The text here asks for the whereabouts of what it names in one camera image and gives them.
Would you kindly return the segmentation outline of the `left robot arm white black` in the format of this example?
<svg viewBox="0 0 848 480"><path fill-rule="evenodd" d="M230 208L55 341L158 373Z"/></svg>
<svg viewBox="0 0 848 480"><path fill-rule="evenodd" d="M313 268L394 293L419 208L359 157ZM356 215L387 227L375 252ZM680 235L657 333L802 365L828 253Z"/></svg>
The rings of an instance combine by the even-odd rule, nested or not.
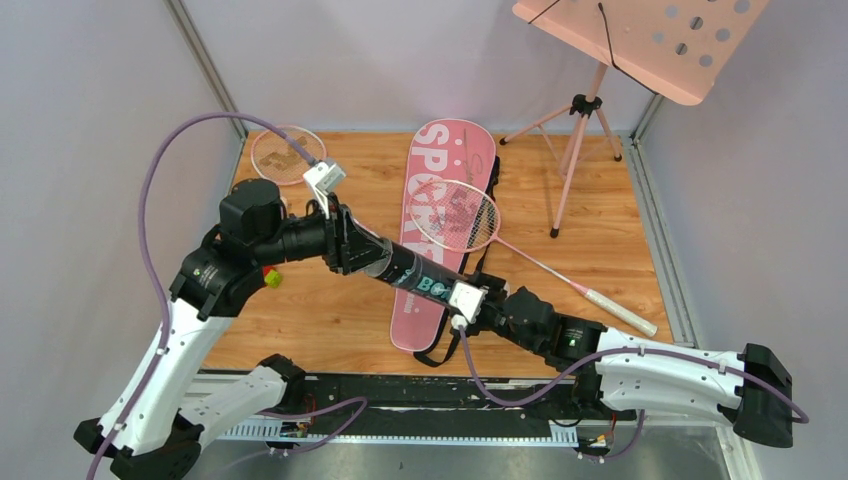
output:
<svg viewBox="0 0 848 480"><path fill-rule="evenodd" d="M279 354L202 400L184 397L209 351L265 287L267 268L318 257L340 274L381 273L392 252L390 240L359 225L337 200L327 212L296 217L273 182L236 184L220 202L218 223L159 291L163 319L127 387L105 414L79 424L75 440L108 458L120 479L181 479L241 421L275 408L298 411L305 374Z"/></svg>

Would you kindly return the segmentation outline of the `black shuttlecock tube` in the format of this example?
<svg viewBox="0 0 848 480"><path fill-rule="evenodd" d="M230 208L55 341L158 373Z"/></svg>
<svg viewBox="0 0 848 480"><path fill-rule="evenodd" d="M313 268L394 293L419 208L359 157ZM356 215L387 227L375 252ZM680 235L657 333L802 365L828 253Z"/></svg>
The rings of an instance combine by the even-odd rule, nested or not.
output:
<svg viewBox="0 0 848 480"><path fill-rule="evenodd" d="M400 244L389 241L387 245L390 263L373 279L448 307L452 287L466 277Z"/></svg>

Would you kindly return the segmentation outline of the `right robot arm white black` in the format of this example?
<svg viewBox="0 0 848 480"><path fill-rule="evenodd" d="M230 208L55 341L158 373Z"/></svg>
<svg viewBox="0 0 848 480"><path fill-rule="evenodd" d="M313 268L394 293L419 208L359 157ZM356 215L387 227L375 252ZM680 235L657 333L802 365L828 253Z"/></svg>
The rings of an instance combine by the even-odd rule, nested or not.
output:
<svg viewBox="0 0 848 480"><path fill-rule="evenodd" d="M650 410L723 422L760 445L790 448L808 415L792 399L792 377L774 352L749 343L740 352L656 342L566 315L525 287L508 294L456 283L448 295L461 341L489 330L575 379L571 403L584 417Z"/></svg>

